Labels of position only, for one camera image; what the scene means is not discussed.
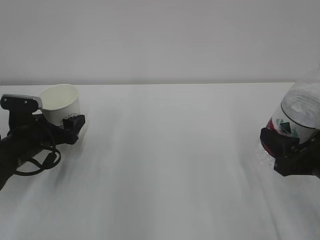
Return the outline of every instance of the white paper cup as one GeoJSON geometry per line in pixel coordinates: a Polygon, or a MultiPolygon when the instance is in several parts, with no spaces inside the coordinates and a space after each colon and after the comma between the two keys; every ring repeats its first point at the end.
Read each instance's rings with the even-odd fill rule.
{"type": "Polygon", "coordinates": [[[80,115],[79,93],[70,84],[59,84],[43,90],[39,97],[42,100],[42,113],[45,119],[63,128],[63,119],[80,115]]]}

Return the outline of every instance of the robotic arm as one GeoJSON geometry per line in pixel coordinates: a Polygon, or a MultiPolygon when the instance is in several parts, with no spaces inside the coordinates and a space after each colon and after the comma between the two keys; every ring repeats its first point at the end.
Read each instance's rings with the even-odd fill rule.
{"type": "Polygon", "coordinates": [[[33,114],[42,108],[41,99],[35,96],[4,94],[0,105],[9,110],[9,132],[7,137],[0,137],[0,190],[12,175],[33,176],[58,165],[61,153],[56,146],[75,144],[85,124],[84,115],[64,119],[63,128],[60,128],[42,114],[33,114]],[[43,150],[50,151],[43,163],[33,159],[43,150]],[[18,171],[26,162],[34,164],[38,170],[18,171]]]}
{"type": "Polygon", "coordinates": [[[275,158],[273,169],[282,176],[315,175],[320,178],[320,132],[299,144],[299,138],[263,128],[260,140],[264,149],[275,158]]]}

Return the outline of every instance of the bottle label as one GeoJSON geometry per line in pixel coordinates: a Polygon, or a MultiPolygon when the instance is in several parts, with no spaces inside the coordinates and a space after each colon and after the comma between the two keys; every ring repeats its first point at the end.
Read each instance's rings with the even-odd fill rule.
{"type": "Polygon", "coordinates": [[[302,126],[288,118],[281,106],[274,112],[266,127],[284,136],[300,138],[300,144],[307,141],[316,132],[315,128],[302,126]]]}

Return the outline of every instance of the black cable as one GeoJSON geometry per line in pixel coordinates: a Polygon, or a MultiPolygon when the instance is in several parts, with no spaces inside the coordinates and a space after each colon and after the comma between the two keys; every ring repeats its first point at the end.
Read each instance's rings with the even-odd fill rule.
{"type": "Polygon", "coordinates": [[[30,162],[30,163],[32,163],[33,165],[35,165],[35,166],[37,166],[39,168],[36,171],[23,172],[23,171],[18,171],[18,170],[11,170],[9,167],[7,167],[8,170],[14,175],[24,176],[24,177],[34,176],[34,175],[37,175],[37,174],[43,172],[44,170],[48,170],[48,169],[54,168],[61,161],[61,152],[56,148],[56,141],[55,141],[54,136],[52,135],[50,130],[44,124],[40,123],[39,121],[36,121],[36,122],[44,130],[44,132],[49,136],[50,143],[52,145],[52,147],[50,147],[50,146],[48,146],[48,147],[41,146],[41,148],[43,150],[51,151],[51,153],[49,153],[47,155],[47,157],[45,158],[45,160],[43,161],[42,164],[40,162],[38,162],[37,160],[35,160],[34,158],[31,158],[31,159],[27,160],[27,162],[30,162]]]}

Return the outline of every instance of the white table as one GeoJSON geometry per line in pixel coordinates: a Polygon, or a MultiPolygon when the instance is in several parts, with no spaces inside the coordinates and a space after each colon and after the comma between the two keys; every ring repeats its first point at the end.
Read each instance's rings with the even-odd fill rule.
{"type": "Polygon", "coordinates": [[[282,177],[255,153],[291,85],[78,86],[80,140],[59,146],[57,167],[7,182],[0,239],[318,240],[320,180],[282,177]]]}

